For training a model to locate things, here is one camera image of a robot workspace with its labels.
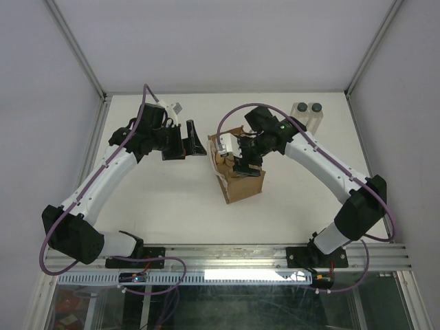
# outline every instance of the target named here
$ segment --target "white bottle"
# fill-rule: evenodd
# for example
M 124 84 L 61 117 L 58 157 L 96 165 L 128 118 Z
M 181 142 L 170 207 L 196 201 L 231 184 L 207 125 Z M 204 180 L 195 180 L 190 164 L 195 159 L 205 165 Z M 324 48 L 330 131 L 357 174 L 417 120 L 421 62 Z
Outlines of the white bottle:
M 304 102 L 294 103 L 290 115 L 301 122 L 301 124 L 306 125 L 310 119 L 310 110 Z
M 318 130 L 319 124 L 324 117 L 324 113 L 322 112 L 322 105 L 320 103 L 312 103 L 310 104 L 310 108 L 310 117 L 305 126 L 307 127 L 307 130 L 309 132 L 315 135 L 316 131 Z

